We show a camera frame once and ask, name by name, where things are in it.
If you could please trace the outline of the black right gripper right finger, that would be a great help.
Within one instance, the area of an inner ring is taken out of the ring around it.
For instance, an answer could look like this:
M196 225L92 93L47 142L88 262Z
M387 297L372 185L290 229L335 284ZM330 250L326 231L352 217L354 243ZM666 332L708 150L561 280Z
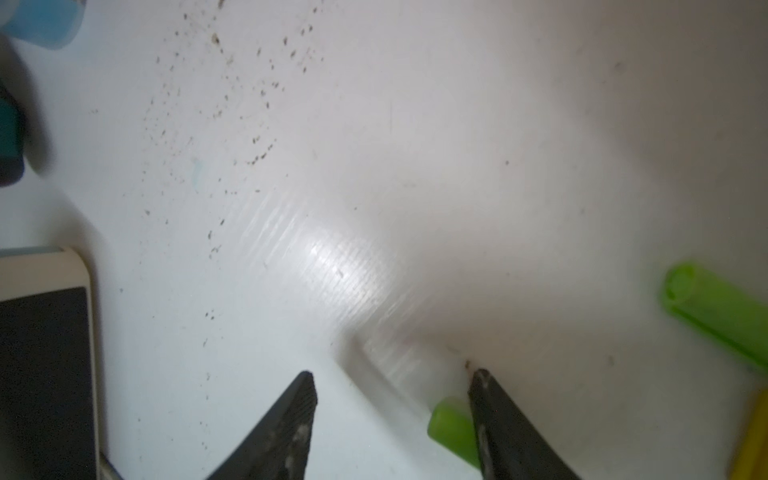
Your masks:
M488 370L472 372L468 396L483 478L579 479Z

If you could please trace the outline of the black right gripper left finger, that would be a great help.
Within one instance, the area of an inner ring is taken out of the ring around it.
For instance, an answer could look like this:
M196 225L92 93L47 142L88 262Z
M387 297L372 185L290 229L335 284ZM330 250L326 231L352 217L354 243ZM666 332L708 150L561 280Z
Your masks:
M317 404L314 376L302 371L210 477L304 479Z

